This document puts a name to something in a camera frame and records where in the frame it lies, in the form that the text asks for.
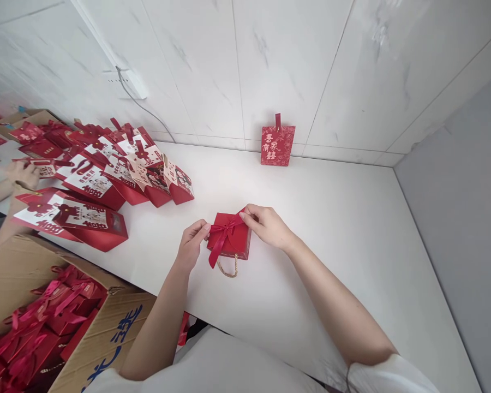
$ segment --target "electrical cord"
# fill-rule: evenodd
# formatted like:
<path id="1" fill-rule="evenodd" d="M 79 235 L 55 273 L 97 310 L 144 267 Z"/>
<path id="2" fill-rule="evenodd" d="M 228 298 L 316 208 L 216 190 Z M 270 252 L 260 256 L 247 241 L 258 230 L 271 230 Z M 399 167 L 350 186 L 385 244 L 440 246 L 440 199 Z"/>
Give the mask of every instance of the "electrical cord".
<path id="1" fill-rule="evenodd" d="M 125 88 L 125 85 L 124 85 L 124 82 L 123 82 L 123 78 L 122 78 L 122 73 L 120 70 L 120 67 L 119 66 L 115 66 L 116 67 L 116 70 L 118 71 L 118 78 L 120 79 L 120 84 L 122 85 L 124 91 L 127 93 L 127 95 L 134 101 L 134 103 L 136 105 L 138 105 L 140 108 L 144 109 L 147 113 L 149 113 L 151 116 L 153 116 L 156 120 L 158 120 L 160 122 L 160 124 L 162 124 L 162 126 L 164 126 L 165 130 L 167 131 L 167 133 L 169 134 L 169 136 L 171 137 L 171 139 L 173 140 L 174 143 L 176 143 L 176 140 L 175 138 L 173 138 L 173 135 L 171 134 L 171 132 L 169 131 L 169 129 L 167 128 L 167 126 L 165 125 L 165 123 L 160 120 L 157 116 L 155 116 L 154 114 L 152 114 L 151 112 L 149 112 L 147 109 L 145 109 L 142 105 L 140 105 L 138 102 L 136 102 L 136 100 L 133 98 L 133 96 L 131 95 L 131 93 L 129 93 L 127 91 L 127 89 Z"/>

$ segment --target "gold rope handle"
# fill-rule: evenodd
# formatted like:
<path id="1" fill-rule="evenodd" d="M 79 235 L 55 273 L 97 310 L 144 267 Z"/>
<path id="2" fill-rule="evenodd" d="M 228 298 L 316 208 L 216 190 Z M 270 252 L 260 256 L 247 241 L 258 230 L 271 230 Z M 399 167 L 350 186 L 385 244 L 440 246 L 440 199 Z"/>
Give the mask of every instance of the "gold rope handle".
<path id="1" fill-rule="evenodd" d="M 226 273 L 224 269 L 222 268 L 222 265 L 220 265 L 220 261 L 217 259 L 217 264 L 218 267 L 220 268 L 220 271 L 224 274 L 224 276 L 229 277 L 229 278 L 235 278 L 236 275 L 238 274 L 238 254 L 235 254 L 235 274 L 230 275 L 229 273 Z"/>

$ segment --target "pile of gift bags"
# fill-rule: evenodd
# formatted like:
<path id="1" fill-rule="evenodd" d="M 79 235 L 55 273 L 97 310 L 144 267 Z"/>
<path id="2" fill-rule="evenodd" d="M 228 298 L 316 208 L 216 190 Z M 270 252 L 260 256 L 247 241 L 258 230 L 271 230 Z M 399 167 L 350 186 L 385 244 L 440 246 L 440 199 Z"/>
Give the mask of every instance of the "pile of gift bags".
<path id="1" fill-rule="evenodd" d="M 13 220 L 35 230 L 84 242 L 107 252 L 128 238 L 117 211 L 127 201 L 150 201 L 160 207 L 172 200 L 194 199 L 191 179 L 155 145 L 144 127 L 116 130 L 75 122 L 35 126 L 25 122 L 10 132 L 25 145 L 26 164 L 40 169 L 41 178 L 57 178 L 66 190 L 26 190 L 17 196 L 27 208 Z"/>
<path id="2" fill-rule="evenodd" d="M 72 265 L 52 271 L 56 279 L 31 291 L 40 296 L 3 321 L 10 330 L 0 335 L 0 393 L 46 391 L 107 298 Z"/>

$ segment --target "white table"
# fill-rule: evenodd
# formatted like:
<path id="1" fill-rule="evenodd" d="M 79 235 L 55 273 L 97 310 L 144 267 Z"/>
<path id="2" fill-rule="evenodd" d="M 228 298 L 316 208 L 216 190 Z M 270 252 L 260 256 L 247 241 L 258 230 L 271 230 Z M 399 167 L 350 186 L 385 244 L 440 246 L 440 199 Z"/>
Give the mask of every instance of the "white table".
<path id="1" fill-rule="evenodd" d="M 247 203 L 273 206 L 441 392 L 480 391 L 392 169 L 299 157 L 268 167 L 258 153 L 158 145 L 193 180 L 194 201 L 125 204 L 129 240 L 108 253 L 43 236 L 157 294 L 184 228 Z M 208 256 L 203 247 L 186 311 L 324 382 L 344 369 L 285 255 L 253 235 L 235 279 L 211 270 Z"/>

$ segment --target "white tiled wall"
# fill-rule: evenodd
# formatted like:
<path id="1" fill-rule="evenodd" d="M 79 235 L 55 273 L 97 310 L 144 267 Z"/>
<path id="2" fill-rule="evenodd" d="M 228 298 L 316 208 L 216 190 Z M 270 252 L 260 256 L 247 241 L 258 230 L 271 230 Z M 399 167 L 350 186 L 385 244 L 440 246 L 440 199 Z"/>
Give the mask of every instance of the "white tiled wall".
<path id="1" fill-rule="evenodd" d="M 0 114 L 171 141 L 114 64 L 177 143 L 258 151 L 281 112 L 294 156 L 394 166 L 491 80 L 491 0 L 0 0 Z"/>

